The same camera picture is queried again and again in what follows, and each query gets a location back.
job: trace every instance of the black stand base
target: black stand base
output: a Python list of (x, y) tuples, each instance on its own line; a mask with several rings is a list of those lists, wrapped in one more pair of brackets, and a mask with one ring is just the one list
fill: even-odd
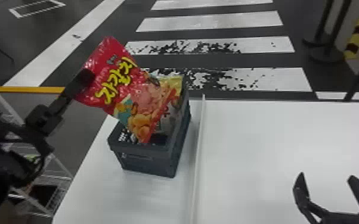
[(305, 32), (304, 38), (302, 39), (302, 43), (306, 46), (318, 47), (318, 46), (325, 46), (329, 42), (329, 36), (327, 33), (323, 33), (321, 38), (315, 39), (315, 30), (309, 30)]
[(309, 51), (310, 59), (322, 64), (336, 64), (344, 60), (343, 53), (335, 48), (332, 48), (328, 54), (325, 54), (326, 48), (313, 48)]

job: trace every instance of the black plastic crate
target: black plastic crate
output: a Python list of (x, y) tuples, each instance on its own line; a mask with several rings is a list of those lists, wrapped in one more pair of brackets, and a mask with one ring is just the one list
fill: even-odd
[(153, 134), (148, 144), (141, 144), (123, 124), (116, 125), (108, 142), (123, 169), (167, 178), (175, 176), (191, 120), (188, 91), (181, 93), (181, 99), (182, 106), (170, 136)]

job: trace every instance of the white divider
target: white divider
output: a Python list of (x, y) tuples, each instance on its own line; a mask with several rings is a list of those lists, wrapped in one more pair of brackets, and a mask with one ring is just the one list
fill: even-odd
[(195, 167), (194, 167), (194, 176), (193, 176), (193, 184), (191, 190), (191, 205), (190, 205), (190, 220), (189, 224), (195, 223), (195, 213), (196, 213), (196, 203), (197, 203), (197, 194), (198, 194), (198, 186), (199, 186), (199, 167), (200, 167), (200, 150), (202, 149), (203, 142), (203, 131), (205, 127), (205, 110), (206, 110), (206, 96), (202, 95), (202, 109), (200, 110), (200, 123), (199, 123), (199, 131), (197, 135), (197, 147), (196, 147), (196, 155), (195, 155)]

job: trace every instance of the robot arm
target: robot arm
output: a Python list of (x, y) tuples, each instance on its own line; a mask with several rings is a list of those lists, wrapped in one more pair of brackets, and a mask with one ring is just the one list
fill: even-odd
[[(0, 204), (6, 199), (10, 186), (26, 186), (41, 174), (46, 157), (54, 151), (47, 143), (46, 137), (63, 121), (62, 115), (72, 99), (86, 89), (94, 77), (91, 71), (81, 70), (49, 107), (36, 106), (26, 117), (25, 125), (10, 123), (4, 120), (0, 113)], [(10, 132), (19, 139), (8, 139)], [(33, 145), (40, 156), (29, 161), (14, 151), (2, 148), (3, 143), (13, 142)]]

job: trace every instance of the crosswalk stripe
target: crosswalk stripe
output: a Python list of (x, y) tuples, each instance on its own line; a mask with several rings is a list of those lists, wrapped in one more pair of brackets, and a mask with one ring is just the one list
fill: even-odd
[(182, 74), (190, 89), (312, 92), (302, 68), (148, 69), (153, 75)]
[(287, 36), (232, 39), (189, 39), (168, 41), (130, 41), (125, 48), (132, 55), (157, 54), (253, 54), (291, 53)]
[[(343, 99), (346, 95), (346, 92), (316, 92), (316, 96), (318, 99)], [(355, 93), (352, 100), (359, 100), (359, 92)]]
[(230, 5), (257, 5), (272, 3), (272, 0), (164, 0), (156, 1), (151, 10), (173, 10), (184, 8), (221, 7)]
[(145, 18), (137, 32), (282, 26), (277, 11)]

